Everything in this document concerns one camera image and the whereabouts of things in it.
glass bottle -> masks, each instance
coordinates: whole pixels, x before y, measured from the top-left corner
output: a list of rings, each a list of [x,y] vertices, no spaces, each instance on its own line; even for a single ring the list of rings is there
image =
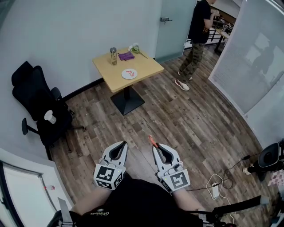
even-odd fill
[[[115,66],[117,64],[117,52],[116,52],[116,48],[112,47],[110,49],[110,55],[111,55],[111,64],[113,66]]]

wooden floor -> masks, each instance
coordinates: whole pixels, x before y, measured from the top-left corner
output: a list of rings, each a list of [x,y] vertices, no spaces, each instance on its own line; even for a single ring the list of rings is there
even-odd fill
[[[191,185],[188,189],[203,188],[213,173],[224,175],[248,154],[260,152],[260,145],[239,113],[218,93],[208,77],[218,60],[207,47],[199,69],[190,82],[190,91],[184,92],[174,84],[181,58],[163,65],[165,71],[134,85],[145,104],[122,116],[111,102],[112,93],[101,83],[77,95],[67,103],[76,112],[73,124],[84,125],[86,132],[69,131],[67,139],[72,152],[68,153],[64,140],[52,148],[52,158],[57,164],[64,185],[74,202],[94,186],[93,171],[102,152],[109,145],[126,140],[129,151],[126,169],[133,178],[158,184],[154,173],[157,168],[151,153],[148,135],[176,149],[188,169]],[[233,170],[231,190],[222,189],[231,203],[251,199],[258,195],[275,198],[277,188],[260,183],[255,175],[246,176],[242,168],[250,162],[243,161]],[[220,182],[214,178],[211,183]],[[219,197],[212,200],[208,191],[189,192],[208,210],[227,205]],[[235,214],[235,223],[242,227],[268,226],[271,206],[260,207],[246,213]]]

flower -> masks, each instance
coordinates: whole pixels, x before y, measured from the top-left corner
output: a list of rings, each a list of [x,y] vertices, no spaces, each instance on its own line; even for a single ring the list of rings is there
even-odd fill
[[[135,54],[141,54],[141,55],[143,55],[145,58],[147,58],[144,54],[142,54],[142,53],[140,52],[139,44],[138,44],[138,43],[134,43],[132,46],[130,46],[130,47],[128,48],[128,51],[131,51],[131,52],[133,52],[133,53],[135,53]]]

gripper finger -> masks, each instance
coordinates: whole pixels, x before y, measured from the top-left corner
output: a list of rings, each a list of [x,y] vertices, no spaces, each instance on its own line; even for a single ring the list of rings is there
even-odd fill
[[[167,170],[180,162],[180,157],[176,150],[165,145],[157,143],[157,147],[152,147],[155,163],[158,171]]]
[[[128,144],[126,141],[117,142],[105,149],[102,159],[117,167],[124,166],[127,157]]]

door handle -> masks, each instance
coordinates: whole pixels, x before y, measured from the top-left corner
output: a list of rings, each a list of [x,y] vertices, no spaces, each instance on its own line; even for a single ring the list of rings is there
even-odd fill
[[[166,23],[168,21],[173,21],[173,20],[170,20],[169,17],[160,17],[160,21]]]
[[[0,199],[0,203],[2,203],[6,207],[6,209],[8,210],[8,206],[5,203],[5,199],[3,197],[2,197],[2,199]]]

